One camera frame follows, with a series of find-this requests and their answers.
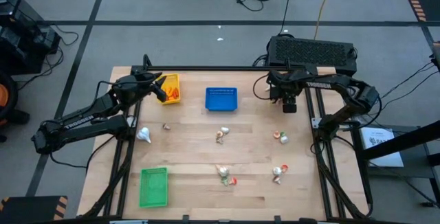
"black chair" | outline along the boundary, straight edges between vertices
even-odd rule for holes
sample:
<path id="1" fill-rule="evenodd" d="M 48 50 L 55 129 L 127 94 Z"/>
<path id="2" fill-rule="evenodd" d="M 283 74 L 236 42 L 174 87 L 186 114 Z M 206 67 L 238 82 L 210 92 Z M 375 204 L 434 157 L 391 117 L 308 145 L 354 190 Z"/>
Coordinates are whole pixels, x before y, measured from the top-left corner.
<path id="1" fill-rule="evenodd" d="M 0 126 L 7 123 L 27 124 L 29 114 L 16 110 L 15 105 L 19 98 L 16 82 L 5 72 L 0 70 Z M 0 142 L 6 142 L 6 136 L 0 135 Z"/>

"yellow cable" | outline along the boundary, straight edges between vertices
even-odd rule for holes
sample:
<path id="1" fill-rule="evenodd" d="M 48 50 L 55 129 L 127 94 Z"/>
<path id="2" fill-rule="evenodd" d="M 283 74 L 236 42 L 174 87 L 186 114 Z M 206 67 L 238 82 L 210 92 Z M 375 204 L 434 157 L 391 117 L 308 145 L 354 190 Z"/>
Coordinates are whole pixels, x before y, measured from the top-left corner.
<path id="1" fill-rule="evenodd" d="M 319 9 L 318 21 L 316 22 L 316 28 L 315 28 L 315 36 L 313 36 L 314 40 L 316 39 L 316 36 L 318 35 L 319 20 L 321 19 L 321 13 L 322 13 L 322 9 L 324 8 L 325 1 L 326 0 L 322 1 L 321 8 Z"/>

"blue container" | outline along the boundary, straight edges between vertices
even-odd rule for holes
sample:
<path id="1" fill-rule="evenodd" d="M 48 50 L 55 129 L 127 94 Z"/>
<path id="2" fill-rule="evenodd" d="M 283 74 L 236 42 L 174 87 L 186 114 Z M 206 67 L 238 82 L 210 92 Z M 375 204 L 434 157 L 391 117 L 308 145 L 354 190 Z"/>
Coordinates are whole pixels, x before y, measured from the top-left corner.
<path id="1" fill-rule="evenodd" d="M 238 107 L 236 87 L 207 87 L 205 107 L 210 111 L 234 111 Z"/>

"white paper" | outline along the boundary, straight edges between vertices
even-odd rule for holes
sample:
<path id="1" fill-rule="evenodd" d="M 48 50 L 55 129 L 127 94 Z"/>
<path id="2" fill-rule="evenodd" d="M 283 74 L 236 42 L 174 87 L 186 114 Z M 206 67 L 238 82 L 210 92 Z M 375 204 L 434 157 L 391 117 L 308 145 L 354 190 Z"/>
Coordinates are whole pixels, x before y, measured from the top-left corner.
<path id="1" fill-rule="evenodd" d="M 365 149 L 379 145 L 394 138 L 394 134 L 392 131 L 383 128 L 361 128 L 360 134 Z M 372 159 L 371 162 L 378 166 L 404 167 L 404 163 L 402 162 L 402 158 L 400 157 L 400 152 Z"/>

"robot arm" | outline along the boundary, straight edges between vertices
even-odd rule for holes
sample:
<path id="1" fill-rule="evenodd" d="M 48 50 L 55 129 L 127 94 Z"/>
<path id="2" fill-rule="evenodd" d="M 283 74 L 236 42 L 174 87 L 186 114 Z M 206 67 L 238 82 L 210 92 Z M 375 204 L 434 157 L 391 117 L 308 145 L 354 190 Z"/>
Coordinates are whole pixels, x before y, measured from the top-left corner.
<path id="1" fill-rule="evenodd" d="M 124 76 L 112 83 L 111 90 L 96 98 L 89 107 L 56 120 L 44 121 L 32 137 L 36 151 L 49 154 L 68 143 L 82 139 L 107 133 L 124 135 L 130 124 L 125 117 L 116 114 L 119 111 L 128 111 L 138 100 L 152 92 L 156 94 L 157 99 L 165 101 L 166 93 L 160 89 L 165 77 L 156 81 L 161 75 L 162 73 L 152 74 L 144 70 Z M 88 122 L 91 122 L 91 125 L 78 127 Z"/>
<path id="2" fill-rule="evenodd" d="M 339 125 L 350 117 L 368 113 L 379 98 L 379 93 L 375 87 L 351 77 L 337 74 L 311 76 L 305 71 L 282 74 L 272 70 L 269 72 L 266 82 L 271 85 L 270 100 L 277 101 L 281 99 L 284 113 L 296 112 L 296 96 L 305 87 L 331 89 L 342 96 L 346 105 L 336 113 L 322 117 L 318 124 L 318 135 L 323 140 L 333 139 Z"/>

